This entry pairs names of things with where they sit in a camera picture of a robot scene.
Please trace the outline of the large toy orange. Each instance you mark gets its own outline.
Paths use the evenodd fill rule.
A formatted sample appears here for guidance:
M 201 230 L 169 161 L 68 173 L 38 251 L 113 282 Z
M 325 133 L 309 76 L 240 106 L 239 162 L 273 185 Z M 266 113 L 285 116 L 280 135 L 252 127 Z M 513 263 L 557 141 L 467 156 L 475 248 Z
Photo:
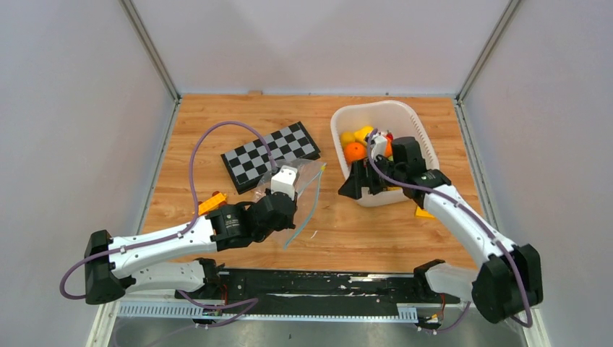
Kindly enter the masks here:
M 350 142 L 343 148 L 343 155 L 348 165 L 367 157 L 366 147 L 360 142 Z

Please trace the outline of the small toy orange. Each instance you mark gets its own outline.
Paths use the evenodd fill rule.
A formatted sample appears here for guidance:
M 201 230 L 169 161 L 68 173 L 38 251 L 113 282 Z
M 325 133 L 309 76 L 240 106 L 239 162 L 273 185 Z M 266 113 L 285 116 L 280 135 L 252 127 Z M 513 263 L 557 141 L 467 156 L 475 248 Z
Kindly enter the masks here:
M 386 158 L 389 158 L 389 157 L 391 157 L 392 155 L 393 155 L 393 149 L 392 149 L 391 141 L 387 141 L 384 156 L 385 156 Z

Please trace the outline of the clear zip top bag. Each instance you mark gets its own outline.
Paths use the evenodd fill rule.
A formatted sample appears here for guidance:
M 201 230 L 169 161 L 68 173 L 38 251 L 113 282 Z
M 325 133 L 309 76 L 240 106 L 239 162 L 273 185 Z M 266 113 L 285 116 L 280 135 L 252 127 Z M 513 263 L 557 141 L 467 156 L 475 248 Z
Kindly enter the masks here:
M 297 178 L 294 182 L 297 193 L 297 211 L 293 223 L 295 228 L 274 231 L 271 238 L 287 250 L 291 242 L 307 227 L 312 219 L 320 198 L 322 176 L 327 167 L 326 162 L 321 160 L 308 160 L 303 158 L 275 161 L 277 170 L 284 166 L 296 169 Z

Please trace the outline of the white plastic basket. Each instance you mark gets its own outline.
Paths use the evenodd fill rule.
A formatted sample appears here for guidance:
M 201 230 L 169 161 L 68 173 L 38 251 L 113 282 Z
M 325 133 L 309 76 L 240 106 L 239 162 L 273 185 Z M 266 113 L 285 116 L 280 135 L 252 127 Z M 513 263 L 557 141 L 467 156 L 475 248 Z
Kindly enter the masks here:
M 426 167 L 428 169 L 440 167 L 434 147 L 417 113 L 405 103 L 384 100 L 344 106 L 333 114 L 330 129 L 345 181 L 350 176 L 351 165 L 348 165 L 344 158 L 339 136 L 343 132 L 355 132 L 365 126 L 371 126 L 380 132 L 390 132 L 394 138 L 415 137 L 421 147 Z M 376 195 L 369 194 L 367 189 L 363 188 L 363 193 L 360 200 L 354 200 L 362 207 L 377 207 L 409 200 L 400 187 L 390 187 Z

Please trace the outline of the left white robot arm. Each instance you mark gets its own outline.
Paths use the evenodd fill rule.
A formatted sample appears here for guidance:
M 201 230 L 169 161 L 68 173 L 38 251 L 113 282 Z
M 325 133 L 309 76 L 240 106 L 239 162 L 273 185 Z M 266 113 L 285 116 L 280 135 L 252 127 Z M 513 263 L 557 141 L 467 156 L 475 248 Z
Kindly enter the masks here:
M 85 301 L 105 304 L 135 291 L 172 289 L 216 297 L 221 279 L 199 260 L 175 258 L 221 252 L 264 241 L 272 232 L 295 228 L 298 196 L 267 191 L 257 202 L 224 205 L 194 223 L 139 236 L 90 235 L 85 258 Z

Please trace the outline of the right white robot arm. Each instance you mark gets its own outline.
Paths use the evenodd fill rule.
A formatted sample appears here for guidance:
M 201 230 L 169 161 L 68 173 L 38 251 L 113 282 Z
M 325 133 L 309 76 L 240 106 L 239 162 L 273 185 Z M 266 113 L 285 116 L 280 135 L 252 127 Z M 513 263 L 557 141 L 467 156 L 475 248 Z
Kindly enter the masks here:
M 416 267 L 416 298 L 428 302 L 448 294 L 474 304 L 490 323 L 512 319 L 531 327 L 531 307 L 543 301 L 538 251 L 530 244 L 518 245 L 486 222 L 441 170 L 427 167 L 414 137 L 390 140 L 374 129 L 360 145 L 364 151 L 351 162 L 339 195 L 360 200 L 390 187 L 401 189 L 442 223 L 478 266 L 469 270 L 432 260 Z

